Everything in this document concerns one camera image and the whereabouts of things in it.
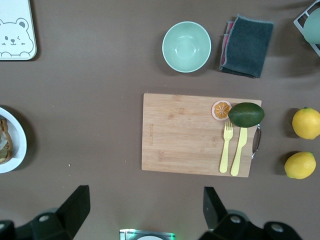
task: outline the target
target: orange slice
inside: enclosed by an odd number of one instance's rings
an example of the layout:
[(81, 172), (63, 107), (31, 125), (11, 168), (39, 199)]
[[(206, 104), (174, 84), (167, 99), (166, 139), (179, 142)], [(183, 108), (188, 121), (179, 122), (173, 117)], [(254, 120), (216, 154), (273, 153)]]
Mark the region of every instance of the orange slice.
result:
[(217, 101), (211, 108), (212, 117), (219, 121), (227, 120), (229, 118), (228, 113), (231, 108), (232, 106), (230, 102), (225, 100)]

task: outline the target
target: white tray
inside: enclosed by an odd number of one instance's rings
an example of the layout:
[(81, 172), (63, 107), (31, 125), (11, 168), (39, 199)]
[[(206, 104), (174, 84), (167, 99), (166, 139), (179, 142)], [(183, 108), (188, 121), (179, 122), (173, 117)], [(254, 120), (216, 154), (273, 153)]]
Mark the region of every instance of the white tray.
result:
[(30, 60), (36, 53), (29, 0), (0, 0), (0, 61)]
[[(316, 9), (320, 8), (320, 0), (316, 0), (312, 3), (303, 13), (301, 13), (294, 21), (294, 25), (300, 31), (300, 33), (304, 34), (304, 24), (309, 17), (309, 15)], [(320, 57), (320, 45), (319, 44), (311, 44), (311, 47), (314, 49), (316, 54)]]

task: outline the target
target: teal cup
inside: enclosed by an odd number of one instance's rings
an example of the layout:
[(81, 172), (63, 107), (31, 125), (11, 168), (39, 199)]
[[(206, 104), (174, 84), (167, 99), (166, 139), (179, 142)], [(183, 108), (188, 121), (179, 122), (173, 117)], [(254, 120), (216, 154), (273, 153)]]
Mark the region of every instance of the teal cup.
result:
[(196, 22), (179, 22), (164, 36), (162, 53), (172, 69), (181, 73), (194, 72), (200, 69), (210, 56), (210, 36)]
[(306, 19), (303, 36), (310, 44), (320, 44), (320, 8), (314, 10)]

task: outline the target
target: green avocado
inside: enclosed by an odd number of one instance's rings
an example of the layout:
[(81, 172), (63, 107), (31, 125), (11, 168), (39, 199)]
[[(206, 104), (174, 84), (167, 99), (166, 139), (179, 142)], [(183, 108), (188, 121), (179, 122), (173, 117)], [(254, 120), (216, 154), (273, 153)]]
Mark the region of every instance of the green avocado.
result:
[(253, 102), (241, 102), (231, 108), (228, 116), (230, 122), (237, 127), (250, 128), (262, 121), (265, 112)]

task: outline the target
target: cloth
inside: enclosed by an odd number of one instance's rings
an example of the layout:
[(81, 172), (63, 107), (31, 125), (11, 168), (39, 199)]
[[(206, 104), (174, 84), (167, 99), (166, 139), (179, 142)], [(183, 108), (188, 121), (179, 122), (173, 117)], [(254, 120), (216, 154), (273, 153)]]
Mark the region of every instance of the cloth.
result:
[(240, 15), (235, 21), (228, 21), (222, 41), (220, 70), (260, 78), (273, 28), (271, 21)]

